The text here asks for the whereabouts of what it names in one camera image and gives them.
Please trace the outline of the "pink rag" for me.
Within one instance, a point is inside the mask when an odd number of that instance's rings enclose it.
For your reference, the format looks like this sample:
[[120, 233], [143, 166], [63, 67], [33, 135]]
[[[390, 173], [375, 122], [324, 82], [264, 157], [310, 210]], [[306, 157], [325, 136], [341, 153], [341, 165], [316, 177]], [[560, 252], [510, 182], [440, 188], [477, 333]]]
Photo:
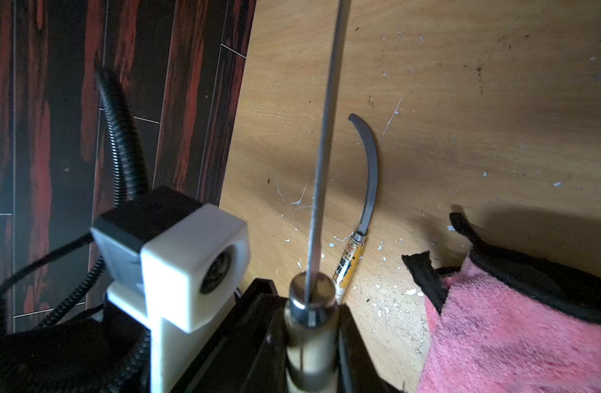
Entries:
[[425, 298], [431, 345], [421, 392], [601, 392], [601, 278], [484, 241], [462, 265], [402, 260]]

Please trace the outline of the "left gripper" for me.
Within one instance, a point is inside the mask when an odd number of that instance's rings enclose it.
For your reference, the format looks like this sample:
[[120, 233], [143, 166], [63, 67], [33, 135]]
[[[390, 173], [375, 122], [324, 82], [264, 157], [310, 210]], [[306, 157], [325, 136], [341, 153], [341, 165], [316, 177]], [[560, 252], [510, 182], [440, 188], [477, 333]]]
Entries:
[[377, 373], [347, 306], [332, 343], [335, 359], [302, 373], [287, 354], [286, 298], [255, 279], [201, 349], [174, 392], [394, 392]]

